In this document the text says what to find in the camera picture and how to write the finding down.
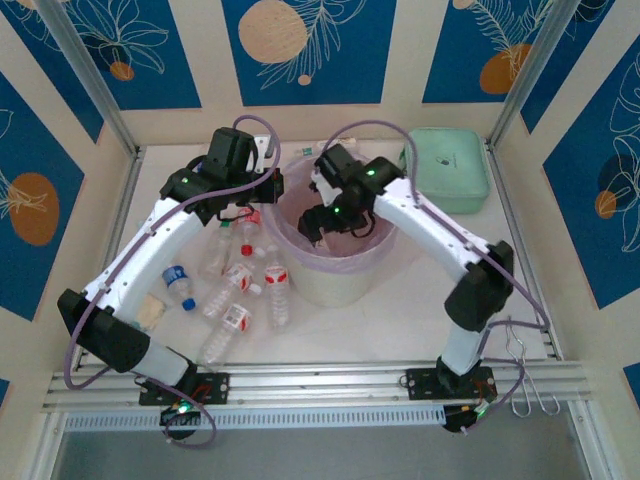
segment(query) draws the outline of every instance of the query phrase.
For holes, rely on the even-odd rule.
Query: white floor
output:
[[[283,145],[281,165],[291,160],[300,142]],[[139,222],[146,218],[158,191],[167,177],[188,161],[203,153],[202,145],[148,147],[140,178],[127,218],[121,246],[133,236]],[[395,160],[402,148],[398,141],[364,141],[360,152],[369,158],[382,155]],[[476,215],[456,216],[464,227],[495,243],[506,240],[513,244],[504,210],[495,185],[483,210]],[[195,238],[180,254],[197,281],[198,262],[205,243],[217,222]],[[516,277],[522,281],[520,265]],[[197,298],[208,289],[198,282]],[[324,309],[311,305],[294,292],[291,299],[293,324],[282,334],[273,333],[267,325],[265,301],[260,298],[249,308],[254,310],[253,323],[230,357],[239,363],[304,363],[304,362],[374,362],[393,360],[435,360],[449,331],[443,303],[453,288],[442,267],[423,253],[403,234],[398,235],[394,250],[377,272],[371,291],[353,305],[340,309]],[[160,281],[152,289],[168,304]],[[511,315],[521,321],[534,322],[533,309],[517,293],[511,296],[498,319]],[[197,315],[187,315],[171,308],[158,324],[153,336],[178,352],[195,358],[210,327]],[[534,330],[516,329],[526,343],[527,358],[546,358],[541,335]],[[486,356],[510,358],[505,350],[505,332],[499,328],[492,334]]]

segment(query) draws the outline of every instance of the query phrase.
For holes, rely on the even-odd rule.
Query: mint green case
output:
[[[476,213],[489,196],[484,143],[472,130],[418,128],[410,132],[418,147],[416,186],[445,213]],[[400,165],[412,168],[408,143]]]

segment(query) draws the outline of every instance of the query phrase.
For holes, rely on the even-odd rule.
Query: blue bottle cap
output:
[[[187,298],[184,302],[182,302],[182,308],[184,308],[187,312],[196,308],[196,301],[193,298]]]

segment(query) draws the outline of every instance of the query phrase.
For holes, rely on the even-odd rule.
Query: plastic bottle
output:
[[[229,305],[239,300],[247,291],[260,295],[262,288],[253,282],[250,268],[242,263],[235,263],[225,272],[220,283],[202,303],[202,315],[209,320],[216,321]]]
[[[258,210],[252,212],[249,207],[243,207],[238,212],[238,215],[246,215],[246,217],[236,220],[236,230],[242,240],[240,253],[245,257],[250,257],[253,255],[255,237],[260,233],[260,224],[262,223],[260,212]]]
[[[249,311],[237,303],[232,304],[224,313],[211,335],[205,340],[198,353],[198,361],[210,369],[220,368],[238,337],[248,327],[251,320]]]
[[[193,284],[182,265],[171,265],[162,272],[162,279],[167,285],[169,296],[182,305],[185,311],[189,312],[196,308],[196,301],[193,299]]]
[[[209,239],[204,258],[198,270],[200,277],[215,282],[224,273],[229,261],[229,253],[233,242],[233,230],[230,222],[222,222],[220,228],[214,230]]]
[[[277,330],[286,327],[291,319],[289,314],[289,271],[284,266],[278,247],[267,248],[267,267],[264,270],[264,285],[269,300],[269,323]]]

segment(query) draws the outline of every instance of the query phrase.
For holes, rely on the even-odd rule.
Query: wire hook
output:
[[[558,399],[556,398],[555,395],[552,395],[551,398],[553,400],[553,403],[555,404],[555,407],[553,410],[548,409],[544,402],[542,401],[542,397],[540,396],[540,392],[538,390],[538,387],[536,387],[535,382],[533,381],[533,378],[531,378],[531,375],[529,374],[529,372],[526,369],[526,353],[527,353],[527,347],[524,344],[524,342],[522,340],[520,340],[520,338],[518,337],[518,335],[516,335],[515,331],[513,330],[513,325],[508,325],[506,327],[507,330],[507,345],[506,345],[506,349],[507,352],[509,353],[509,355],[511,355],[511,357],[518,363],[520,363],[522,365],[522,367],[525,369],[525,379],[522,382],[522,391],[524,393],[524,398],[525,401],[527,403],[527,408],[525,413],[519,412],[518,409],[515,406],[515,401],[513,399],[513,397],[511,397],[511,411],[514,413],[514,415],[516,415],[519,418],[526,418],[529,415],[531,415],[531,399],[529,398],[529,393],[527,392],[527,388],[526,388],[526,382],[528,381],[529,384],[531,385],[531,389],[533,390],[534,395],[536,396],[536,400],[538,401],[538,404],[540,405],[540,410],[542,410],[546,415],[553,417],[554,415],[557,415],[560,413],[561,407],[560,407],[560,402],[558,402]],[[518,356],[513,353],[513,351],[511,350],[510,346],[511,346],[511,337],[513,337],[515,339],[516,342],[518,342],[520,344],[521,347],[521,355],[518,358]]]

